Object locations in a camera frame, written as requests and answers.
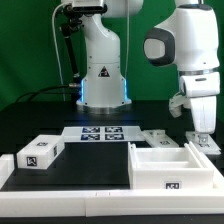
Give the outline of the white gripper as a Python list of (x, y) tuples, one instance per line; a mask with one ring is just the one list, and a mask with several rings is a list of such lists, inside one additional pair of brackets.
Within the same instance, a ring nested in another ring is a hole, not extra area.
[(194, 128), (200, 144), (208, 143), (208, 135), (216, 126), (217, 95), (220, 93), (220, 74), (182, 75), (180, 89), (189, 100)]

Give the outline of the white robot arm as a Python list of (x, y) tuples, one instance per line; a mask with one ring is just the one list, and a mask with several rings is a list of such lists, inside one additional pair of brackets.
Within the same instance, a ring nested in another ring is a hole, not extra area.
[[(131, 103), (126, 80), (120, 74), (120, 39), (101, 19), (137, 14), (144, 0), (61, 0), (70, 31), (84, 32), (87, 74), (81, 79), (77, 105), (109, 112)], [(143, 42), (144, 54), (154, 66), (174, 64), (179, 92), (170, 99), (172, 116), (191, 110), (194, 132), (187, 138), (206, 144), (216, 126), (216, 96), (220, 93), (217, 20), (213, 8), (200, 0), (174, 0), (170, 17), (154, 26)]]

